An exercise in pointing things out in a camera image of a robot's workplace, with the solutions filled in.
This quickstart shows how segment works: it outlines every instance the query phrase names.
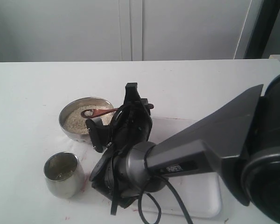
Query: white tabletop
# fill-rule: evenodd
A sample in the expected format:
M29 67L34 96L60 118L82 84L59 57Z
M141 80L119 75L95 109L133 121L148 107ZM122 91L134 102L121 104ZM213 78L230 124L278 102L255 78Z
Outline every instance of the white tabletop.
M140 96L155 106L153 116L199 120L251 86L264 84L265 90L278 74L280 63L274 59L0 63L0 223L142 223L131 209L110 216L110 203L90 187L88 198L69 200L62 211L50 207L64 201L47 190L43 158L68 151L65 141L73 151L79 144L58 124L59 112L69 102L97 96L120 106L126 83L138 82ZM97 160L100 156L93 153ZM23 190L27 184L29 191ZM194 219L195 224L273 223L254 206L239 204L222 182L221 194L222 212L210 220ZM146 216L153 221L155 214ZM174 222L186 223L179 216L161 219Z

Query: black cable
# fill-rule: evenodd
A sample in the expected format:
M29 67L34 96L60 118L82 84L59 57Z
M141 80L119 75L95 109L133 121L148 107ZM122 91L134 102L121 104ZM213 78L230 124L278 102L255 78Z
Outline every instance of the black cable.
M189 215L189 213L188 213L188 211L187 211L186 206L184 205L184 203L183 203L181 197L179 196L179 194L177 193L177 191L175 190L175 188L172 186L172 184L171 184L167 179L165 179L165 178L162 177L162 176L157 176L157 175L155 175L155 176L153 176L152 178L158 178L158 179L160 179L162 182L164 182L164 183L167 185L167 187L171 190L171 192L172 192L173 195L175 196L175 198L176 198L176 200L177 200L179 206L181 207L182 212L183 212L183 215L185 216L187 223L188 223L188 224L193 224L193 221L192 221L192 219L191 219L191 217L190 217L190 215ZM143 186L143 188L141 189L141 191L140 191L140 193L139 193L139 198L138 198L138 212L139 212L140 218L142 219L142 221L144 222L144 224L150 224L150 223L145 219L145 217L144 217L144 215L143 215L143 211L142 211L142 197L143 197L143 193L144 193L146 187L147 187L147 186L149 185L149 183L152 181L152 178L149 179L149 180L146 182L146 184ZM157 217L156 222L154 223L154 224L158 224L158 223L160 222L161 213L162 213L161 208L160 208L160 205L158 204L158 202L156 201L156 199L155 199L152 195L150 195L150 194L147 194L147 195L153 200L154 204L155 204L155 205L157 206L157 208L158 208L158 217Z

